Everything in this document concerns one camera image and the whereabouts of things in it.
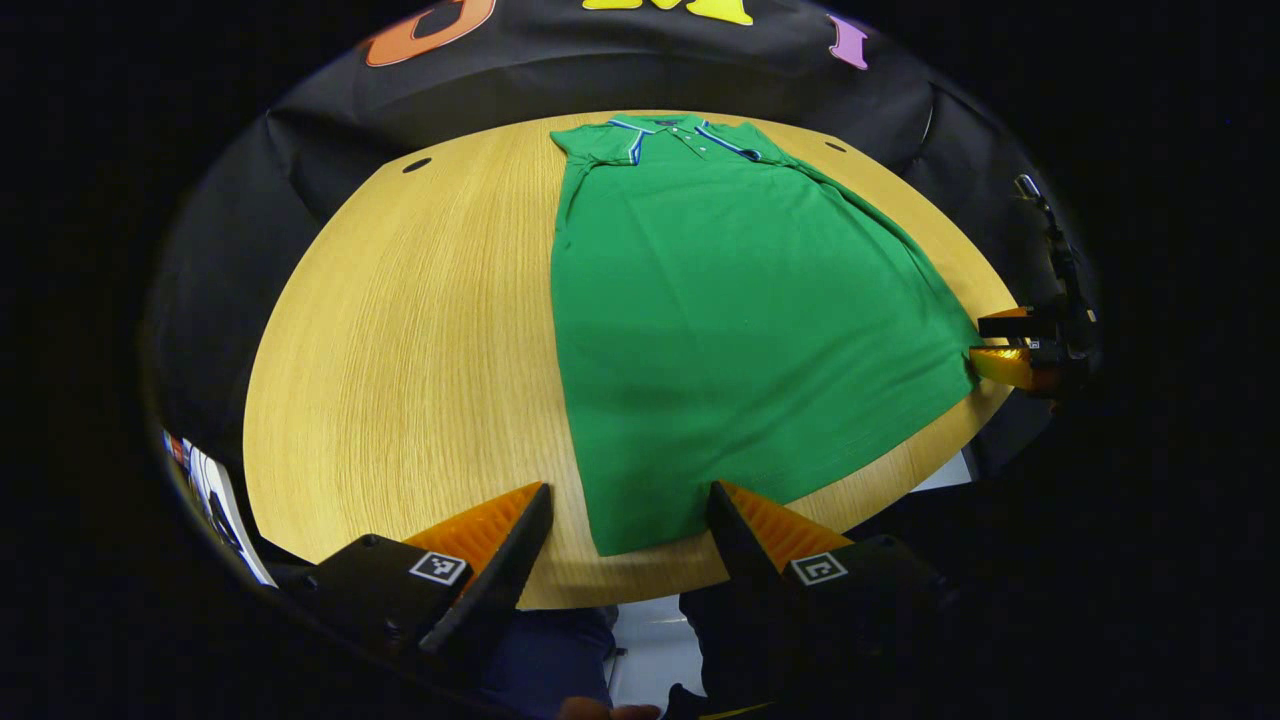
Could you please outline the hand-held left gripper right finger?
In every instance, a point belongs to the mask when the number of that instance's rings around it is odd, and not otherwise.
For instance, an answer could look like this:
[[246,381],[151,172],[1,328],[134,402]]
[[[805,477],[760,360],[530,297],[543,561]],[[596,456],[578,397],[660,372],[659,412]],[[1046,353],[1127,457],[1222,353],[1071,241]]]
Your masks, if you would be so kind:
[[707,527],[768,700],[878,701],[932,674],[954,596],[900,539],[851,541],[727,480]]

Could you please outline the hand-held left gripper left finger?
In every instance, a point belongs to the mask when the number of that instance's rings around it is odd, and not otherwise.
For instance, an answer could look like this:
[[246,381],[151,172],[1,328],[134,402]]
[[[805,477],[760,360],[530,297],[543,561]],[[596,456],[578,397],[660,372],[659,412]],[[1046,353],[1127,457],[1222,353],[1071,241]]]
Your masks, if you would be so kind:
[[365,534],[276,583],[302,612],[397,666],[483,666],[550,533],[534,482],[410,537]]

